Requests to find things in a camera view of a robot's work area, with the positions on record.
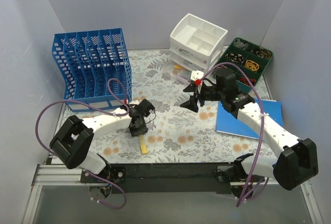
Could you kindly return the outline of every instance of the gray floor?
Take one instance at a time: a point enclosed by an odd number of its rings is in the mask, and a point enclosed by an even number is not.
[[[235,203],[231,195],[212,192],[131,193],[115,211],[91,201],[87,186],[43,186],[34,223],[312,223],[300,187],[269,185],[259,198],[239,208]]]

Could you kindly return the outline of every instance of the yellow strip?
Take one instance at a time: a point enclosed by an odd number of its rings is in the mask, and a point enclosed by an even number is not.
[[[142,154],[147,154],[147,149],[145,145],[144,135],[138,135],[139,143],[140,143],[140,150]]]

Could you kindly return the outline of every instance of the gray wall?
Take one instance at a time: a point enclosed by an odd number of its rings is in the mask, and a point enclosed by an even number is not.
[[[41,109],[62,97],[63,79],[53,61],[54,33],[63,32],[48,0],[0,0],[0,223],[20,223],[37,163],[46,152],[34,135]],[[46,143],[59,106],[42,119]]]
[[[284,124],[318,146],[320,174],[313,191],[325,223],[330,212],[331,0],[284,0],[262,46],[275,53],[266,74],[282,102]]]
[[[260,43],[283,0],[49,0],[67,32],[122,27],[129,49],[168,48],[187,13]]]

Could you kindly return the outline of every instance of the blue board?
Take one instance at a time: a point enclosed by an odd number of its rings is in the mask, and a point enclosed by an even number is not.
[[[281,103],[278,101],[262,100],[264,112],[274,119],[280,126],[283,126],[283,120],[281,116]],[[249,126],[237,120],[232,114],[228,113],[222,107],[222,104],[218,103],[216,131],[224,132],[231,135],[238,135],[253,139],[258,139],[259,135],[256,134]]]

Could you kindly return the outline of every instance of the table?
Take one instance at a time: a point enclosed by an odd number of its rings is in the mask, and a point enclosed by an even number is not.
[[[146,98],[156,108],[155,120],[147,124],[147,154],[141,154],[138,138],[131,137],[129,130],[118,130],[93,141],[91,151],[110,163],[224,162],[233,161],[245,153],[255,153],[257,140],[215,131],[217,102],[206,102],[199,113],[179,107],[188,100],[189,94],[183,92],[183,84],[162,73],[162,67],[170,56],[169,50],[138,50],[128,54],[133,100]],[[263,77],[256,89],[262,99],[269,99]],[[99,114],[85,112],[76,115],[83,118]],[[70,109],[64,106],[57,128],[71,115]],[[274,156],[264,143],[260,155]],[[62,162],[54,157],[51,164]]]

